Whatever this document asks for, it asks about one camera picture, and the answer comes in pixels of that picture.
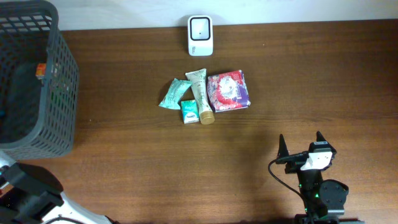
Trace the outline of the white floral cream tube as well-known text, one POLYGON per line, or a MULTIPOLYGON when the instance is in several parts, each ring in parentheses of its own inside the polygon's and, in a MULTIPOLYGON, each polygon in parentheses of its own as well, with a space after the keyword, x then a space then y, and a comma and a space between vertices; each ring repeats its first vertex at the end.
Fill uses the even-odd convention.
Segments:
POLYGON ((206 69, 200 69, 185 74, 187 79, 192 82, 191 89, 198 106, 198 113, 201 124, 212 124, 215 122, 213 110, 208 102, 206 90, 206 69))

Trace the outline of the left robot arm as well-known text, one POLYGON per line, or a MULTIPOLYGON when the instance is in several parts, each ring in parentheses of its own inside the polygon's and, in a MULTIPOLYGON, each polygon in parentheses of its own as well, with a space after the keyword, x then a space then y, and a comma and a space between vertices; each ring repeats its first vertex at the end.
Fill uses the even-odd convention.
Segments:
POLYGON ((1 223, 6 224, 113 224, 93 213, 63 191, 47 169, 15 161, 1 153, 1 223))

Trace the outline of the small orange tissue pack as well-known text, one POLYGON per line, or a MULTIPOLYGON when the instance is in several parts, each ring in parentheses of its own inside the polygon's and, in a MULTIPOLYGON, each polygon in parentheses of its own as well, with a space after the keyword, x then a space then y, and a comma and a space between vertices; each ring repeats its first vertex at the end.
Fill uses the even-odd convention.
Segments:
POLYGON ((42 80, 45 77, 46 64, 38 63, 35 70, 35 76, 38 80, 42 80))

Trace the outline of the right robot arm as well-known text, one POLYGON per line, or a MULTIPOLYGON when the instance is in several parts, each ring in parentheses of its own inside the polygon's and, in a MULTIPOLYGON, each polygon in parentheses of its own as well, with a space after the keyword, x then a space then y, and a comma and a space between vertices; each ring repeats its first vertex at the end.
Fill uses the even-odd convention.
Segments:
POLYGON ((316 141, 310 143, 308 150, 290 154, 283 135, 279 136, 279 148, 276 159, 268 165, 270 175, 284 187, 297 194, 305 207, 304 214, 297 214, 294 223, 362 223, 362 220, 344 219, 344 204, 349 194, 349 187, 337 180, 322 177, 322 172, 332 166, 336 149, 316 133, 316 141), (271 165, 284 164, 286 174, 296 174, 299 190, 280 180, 271 171, 271 165))

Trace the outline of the small teal tissue pack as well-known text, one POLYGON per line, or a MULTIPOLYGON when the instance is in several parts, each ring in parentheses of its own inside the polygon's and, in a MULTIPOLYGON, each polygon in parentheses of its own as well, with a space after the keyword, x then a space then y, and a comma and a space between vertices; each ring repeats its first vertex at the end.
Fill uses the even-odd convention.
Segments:
POLYGON ((200 116, 198 113, 198 106, 195 100, 187 100, 181 102, 183 122, 196 123, 200 121, 200 116))

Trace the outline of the mint green wipes pouch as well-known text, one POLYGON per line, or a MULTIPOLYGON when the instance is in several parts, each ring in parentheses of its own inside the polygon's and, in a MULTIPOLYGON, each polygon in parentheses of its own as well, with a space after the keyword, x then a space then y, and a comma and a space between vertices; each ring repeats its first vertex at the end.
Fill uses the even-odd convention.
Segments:
POLYGON ((192 82, 189 80, 178 80, 175 78, 159 106, 170 110, 180 110, 179 101, 191 85, 192 82))

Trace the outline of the red purple pad package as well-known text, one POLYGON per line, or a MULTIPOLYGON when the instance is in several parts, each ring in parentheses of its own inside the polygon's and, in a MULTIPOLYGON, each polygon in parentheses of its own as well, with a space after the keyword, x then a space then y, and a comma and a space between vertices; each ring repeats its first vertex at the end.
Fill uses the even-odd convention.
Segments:
POLYGON ((209 76, 207 94, 210 106, 216 113, 251 105, 242 70, 209 76))

